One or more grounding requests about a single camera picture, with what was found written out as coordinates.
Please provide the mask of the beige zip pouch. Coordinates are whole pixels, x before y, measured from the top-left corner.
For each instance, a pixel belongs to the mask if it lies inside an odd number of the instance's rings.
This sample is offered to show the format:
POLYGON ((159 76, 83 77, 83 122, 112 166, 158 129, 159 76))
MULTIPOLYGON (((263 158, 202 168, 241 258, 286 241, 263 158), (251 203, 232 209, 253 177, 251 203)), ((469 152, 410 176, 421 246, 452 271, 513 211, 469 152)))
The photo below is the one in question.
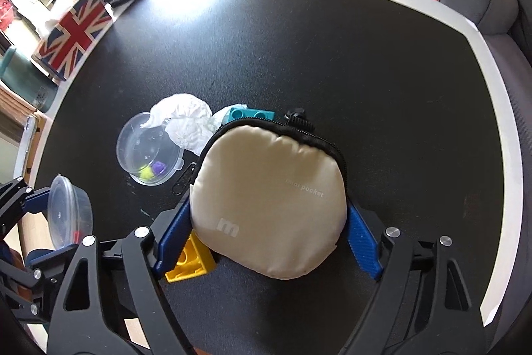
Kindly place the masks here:
POLYGON ((347 222, 341 151, 303 112, 243 117, 202 150, 182 212, 201 242, 258 274, 305 276, 334 251, 347 222))

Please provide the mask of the clear plastic container with purple toy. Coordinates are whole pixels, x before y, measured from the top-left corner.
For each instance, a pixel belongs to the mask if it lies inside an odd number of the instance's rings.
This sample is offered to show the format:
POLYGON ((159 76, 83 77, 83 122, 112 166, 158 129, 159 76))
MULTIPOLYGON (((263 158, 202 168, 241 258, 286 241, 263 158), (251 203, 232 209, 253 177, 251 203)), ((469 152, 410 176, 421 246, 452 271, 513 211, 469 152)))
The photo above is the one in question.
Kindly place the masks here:
POLYGON ((183 168, 184 150, 171 140, 165 123, 152 126, 149 119, 148 112, 141 112, 124 125, 116 142, 116 157, 135 182, 156 187, 183 168))

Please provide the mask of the clear plastic container with red toy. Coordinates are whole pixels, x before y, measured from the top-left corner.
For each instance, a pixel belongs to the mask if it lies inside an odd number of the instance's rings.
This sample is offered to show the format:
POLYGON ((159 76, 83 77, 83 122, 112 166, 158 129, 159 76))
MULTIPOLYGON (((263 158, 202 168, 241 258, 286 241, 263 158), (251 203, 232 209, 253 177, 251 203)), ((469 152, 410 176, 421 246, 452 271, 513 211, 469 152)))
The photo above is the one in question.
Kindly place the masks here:
POLYGON ((47 220, 56 250, 80 243, 93 233, 93 212, 88 194, 67 177, 57 175, 49 191, 47 220))

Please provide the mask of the grey sofa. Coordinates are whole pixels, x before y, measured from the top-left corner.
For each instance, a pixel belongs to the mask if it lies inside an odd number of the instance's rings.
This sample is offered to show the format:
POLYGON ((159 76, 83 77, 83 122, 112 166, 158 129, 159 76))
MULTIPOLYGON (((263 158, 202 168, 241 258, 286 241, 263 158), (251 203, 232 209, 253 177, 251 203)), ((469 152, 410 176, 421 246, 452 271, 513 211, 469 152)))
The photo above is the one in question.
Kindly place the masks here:
POLYGON ((495 341, 509 331, 531 296, 531 1, 440 0, 479 29, 509 91, 516 116, 524 175, 524 222, 509 289, 503 298, 495 341))

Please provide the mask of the teal toy brick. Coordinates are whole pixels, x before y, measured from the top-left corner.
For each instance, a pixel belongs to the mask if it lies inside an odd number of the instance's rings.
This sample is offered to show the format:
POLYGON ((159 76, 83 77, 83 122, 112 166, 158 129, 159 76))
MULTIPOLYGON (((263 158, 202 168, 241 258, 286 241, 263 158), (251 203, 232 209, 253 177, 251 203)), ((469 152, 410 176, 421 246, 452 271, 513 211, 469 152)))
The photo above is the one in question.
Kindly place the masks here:
POLYGON ((237 103, 227 106, 216 113, 221 117, 221 124, 237 121, 243 118, 256 118, 273 121, 275 112, 249 108, 246 104, 237 103))

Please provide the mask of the yellow toy brick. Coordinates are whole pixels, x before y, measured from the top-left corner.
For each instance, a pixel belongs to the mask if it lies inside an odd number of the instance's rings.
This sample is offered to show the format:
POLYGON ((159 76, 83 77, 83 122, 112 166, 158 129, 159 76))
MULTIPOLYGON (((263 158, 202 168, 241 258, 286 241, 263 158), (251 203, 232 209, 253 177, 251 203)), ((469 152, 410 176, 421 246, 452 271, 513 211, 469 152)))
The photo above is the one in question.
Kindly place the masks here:
POLYGON ((195 231, 190 233, 173 270, 165 274, 168 283, 204 276, 216 268, 213 254, 199 239, 195 231))

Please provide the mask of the union jack box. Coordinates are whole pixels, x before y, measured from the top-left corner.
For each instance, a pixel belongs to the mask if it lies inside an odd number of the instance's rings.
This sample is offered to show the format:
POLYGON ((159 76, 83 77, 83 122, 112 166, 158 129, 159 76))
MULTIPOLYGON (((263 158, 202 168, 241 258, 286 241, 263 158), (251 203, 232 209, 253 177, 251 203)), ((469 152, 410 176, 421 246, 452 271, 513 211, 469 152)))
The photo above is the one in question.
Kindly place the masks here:
POLYGON ((32 58, 57 79, 66 81, 111 22, 101 0, 77 0, 40 40, 32 58))

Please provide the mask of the white tissue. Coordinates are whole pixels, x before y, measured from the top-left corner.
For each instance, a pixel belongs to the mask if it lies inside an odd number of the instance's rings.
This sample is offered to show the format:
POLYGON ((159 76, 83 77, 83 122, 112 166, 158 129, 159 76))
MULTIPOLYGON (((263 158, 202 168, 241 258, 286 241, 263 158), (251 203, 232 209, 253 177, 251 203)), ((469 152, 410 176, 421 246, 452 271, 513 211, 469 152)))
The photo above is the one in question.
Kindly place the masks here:
POLYGON ((232 106, 212 112, 192 94, 173 94, 152 106, 142 128, 162 127, 174 144, 199 156, 232 106))

